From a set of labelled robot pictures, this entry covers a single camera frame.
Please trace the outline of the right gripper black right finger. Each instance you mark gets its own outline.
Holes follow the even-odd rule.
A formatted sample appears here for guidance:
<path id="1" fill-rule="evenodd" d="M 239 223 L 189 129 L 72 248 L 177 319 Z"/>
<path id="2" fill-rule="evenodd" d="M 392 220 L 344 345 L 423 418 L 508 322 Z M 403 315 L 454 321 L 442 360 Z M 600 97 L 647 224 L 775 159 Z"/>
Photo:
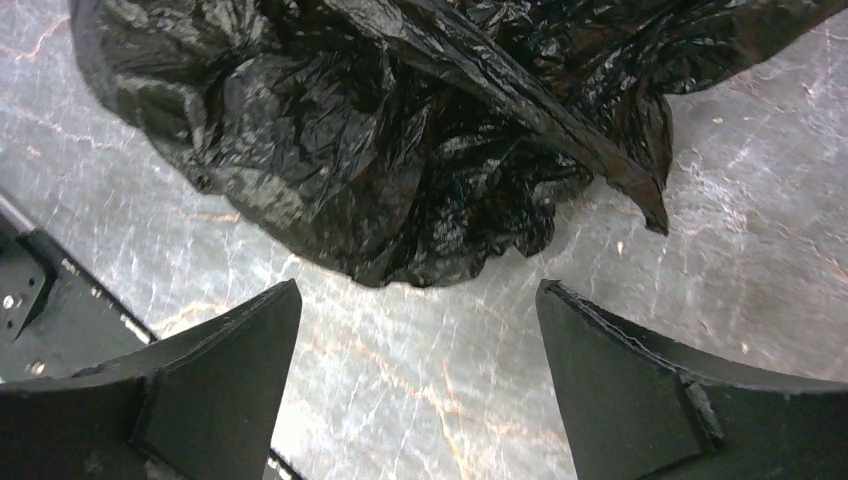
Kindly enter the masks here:
<path id="1" fill-rule="evenodd" d="M 581 479 L 843 479 L 847 387 L 695 349 L 545 280 L 536 311 Z"/>

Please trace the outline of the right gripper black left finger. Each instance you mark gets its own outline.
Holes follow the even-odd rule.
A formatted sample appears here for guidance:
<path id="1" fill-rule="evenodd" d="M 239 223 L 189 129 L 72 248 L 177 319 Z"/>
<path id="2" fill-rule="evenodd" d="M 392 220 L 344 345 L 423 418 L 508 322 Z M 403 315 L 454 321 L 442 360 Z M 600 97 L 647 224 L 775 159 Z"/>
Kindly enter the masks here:
<path id="1" fill-rule="evenodd" d="M 67 376 L 1 388 L 5 479 L 259 479 L 302 311 L 279 283 Z"/>

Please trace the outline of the black plastic trash bag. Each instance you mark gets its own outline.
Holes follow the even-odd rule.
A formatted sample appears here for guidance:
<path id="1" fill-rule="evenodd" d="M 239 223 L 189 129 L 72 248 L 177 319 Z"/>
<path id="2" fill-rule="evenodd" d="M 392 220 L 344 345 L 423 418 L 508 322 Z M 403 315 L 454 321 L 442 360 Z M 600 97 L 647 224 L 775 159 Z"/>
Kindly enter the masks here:
<path id="1" fill-rule="evenodd" d="M 73 1 L 80 73 L 198 191 L 367 287 L 443 287 L 596 178 L 666 234 L 668 97 L 843 1 Z"/>

